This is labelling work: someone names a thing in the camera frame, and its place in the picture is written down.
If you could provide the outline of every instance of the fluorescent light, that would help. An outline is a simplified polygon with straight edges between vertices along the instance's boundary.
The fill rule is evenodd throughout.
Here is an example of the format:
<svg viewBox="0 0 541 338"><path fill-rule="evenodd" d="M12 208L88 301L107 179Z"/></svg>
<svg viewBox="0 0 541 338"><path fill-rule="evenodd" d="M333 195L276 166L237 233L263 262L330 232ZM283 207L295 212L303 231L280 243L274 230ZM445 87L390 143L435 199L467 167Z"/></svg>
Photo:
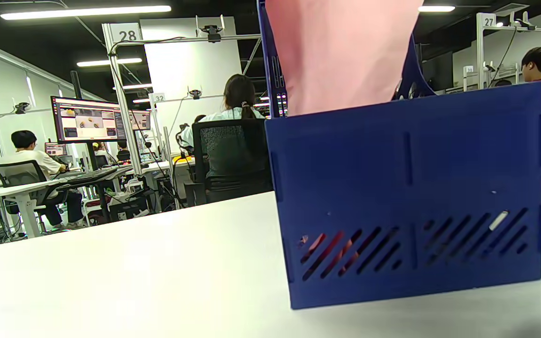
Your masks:
<svg viewBox="0 0 541 338"><path fill-rule="evenodd" d="M140 88L152 88L152 84L142 84L142 85L123 85L122 89L140 89Z"/></svg>
<svg viewBox="0 0 541 338"><path fill-rule="evenodd" d="M140 63L142 61L143 60L141 60L140 58L119 59L118 64ZM110 60L77 62L77 66L79 67L109 66L109 65L110 65Z"/></svg>
<svg viewBox="0 0 541 338"><path fill-rule="evenodd" d="M28 83L28 91L31 93L31 99L32 99L32 106L33 107L36 107L37 106L37 102L35 101L35 94L34 92L32 92L32 84L31 84L31 79L30 77L26 77L26 83Z"/></svg>
<svg viewBox="0 0 541 338"><path fill-rule="evenodd" d="M455 10L454 6L421 6L419 12L451 12Z"/></svg>
<svg viewBox="0 0 541 338"><path fill-rule="evenodd" d="M160 13L160 12L170 12L170 9L171 9L170 6L61 9L57 11L8 13L8 14L2 14L1 17L6 20L50 19L52 17L118 15L118 14L132 14L132 13Z"/></svg>

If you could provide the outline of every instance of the pink cloth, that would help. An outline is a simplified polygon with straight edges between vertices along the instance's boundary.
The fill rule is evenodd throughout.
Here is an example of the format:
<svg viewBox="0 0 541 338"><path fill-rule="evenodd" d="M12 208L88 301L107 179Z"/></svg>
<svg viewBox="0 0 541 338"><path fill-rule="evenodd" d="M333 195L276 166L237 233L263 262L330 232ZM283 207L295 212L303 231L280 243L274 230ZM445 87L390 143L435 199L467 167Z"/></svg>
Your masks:
<svg viewBox="0 0 541 338"><path fill-rule="evenodd" d="M266 0L289 115L389 101L423 0Z"/></svg>

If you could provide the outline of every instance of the black ceiling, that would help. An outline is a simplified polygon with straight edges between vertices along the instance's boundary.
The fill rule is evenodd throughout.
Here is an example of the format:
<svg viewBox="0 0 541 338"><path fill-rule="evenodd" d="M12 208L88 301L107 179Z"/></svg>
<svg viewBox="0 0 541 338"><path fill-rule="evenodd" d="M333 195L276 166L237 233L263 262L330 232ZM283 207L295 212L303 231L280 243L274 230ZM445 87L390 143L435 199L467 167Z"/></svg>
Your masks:
<svg viewBox="0 0 541 338"><path fill-rule="evenodd" d="M11 11L32 11L39 9L62 8L51 0L49 3L0 4L0 14ZM118 20L107 17L84 17L85 24L103 39L101 23L136 22L139 19L161 17L200 17L234 16L238 34L259 32L255 0L63 0L70 8L170 5L172 11L162 14L121 15ZM517 3L530 5L526 9L530 18L541 14L541 0L518 0ZM415 27L415 39L423 43L423 59L429 60L449 51L458 51L468 47L475 37L475 13L491 12L511 0L425 0L426 5L454 5L451 13L423 14ZM239 41L239 54L242 66L245 66L254 48L255 40ZM70 71L79 70L82 87L108 100L114 100L112 77L109 68L96 67L78 69L77 62L84 60L103 60L105 48L75 19L56 19L42 21L5 21L0 18L0 49L34 64L50 73L70 80ZM124 47L120 56L141 57L146 59L143 47ZM147 64L127 65L131 73L142 83L149 83ZM262 48L247 71L257 84L258 92L266 90ZM128 71L123 71L125 84L137 83Z"/></svg>

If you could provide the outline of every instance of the white shirt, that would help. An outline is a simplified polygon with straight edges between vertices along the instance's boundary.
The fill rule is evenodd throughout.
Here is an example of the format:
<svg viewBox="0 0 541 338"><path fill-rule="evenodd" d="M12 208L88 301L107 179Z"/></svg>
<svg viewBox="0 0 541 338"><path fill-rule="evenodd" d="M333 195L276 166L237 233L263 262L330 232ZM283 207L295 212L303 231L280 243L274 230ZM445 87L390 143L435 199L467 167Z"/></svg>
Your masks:
<svg viewBox="0 0 541 338"><path fill-rule="evenodd" d="M17 163L24 161L37 161L41 171L45 174L45 177L49 179L50 175L55 175L60 172L60 169L63 167L63 164L60 164L52 160L49 155L45 154L40 150L21 150L15 152L6 158L6 163Z"/></svg>
<svg viewBox="0 0 541 338"><path fill-rule="evenodd" d="M208 115L202 118L199 122L220 121L220 120L239 120L241 119L241 111L242 111L241 107L236 107L231 110L225 110L219 113ZM258 113L256 109L252 108L252 111L254 112L254 116L256 116L256 118L264 118L264 116L260 115L260 113ZM191 127L186 127L181 132L181 139L183 139L183 146L193 147L193 130L191 130Z"/></svg>

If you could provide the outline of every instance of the computer monitor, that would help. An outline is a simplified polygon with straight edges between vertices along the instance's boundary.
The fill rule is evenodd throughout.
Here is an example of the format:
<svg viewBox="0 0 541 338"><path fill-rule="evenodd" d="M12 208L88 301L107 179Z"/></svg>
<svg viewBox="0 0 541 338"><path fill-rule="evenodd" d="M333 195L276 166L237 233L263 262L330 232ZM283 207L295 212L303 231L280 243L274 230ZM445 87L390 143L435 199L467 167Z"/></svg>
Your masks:
<svg viewBox="0 0 541 338"><path fill-rule="evenodd" d="M55 156L68 155L66 152L66 144L45 143L45 152Z"/></svg>
<svg viewBox="0 0 541 338"><path fill-rule="evenodd" d="M148 111L131 110L129 117L131 118L131 127L133 127L134 131L148 131L152 128L152 115Z"/></svg>
<svg viewBox="0 0 541 338"><path fill-rule="evenodd" d="M51 97L58 143L126 139L118 103Z"/></svg>

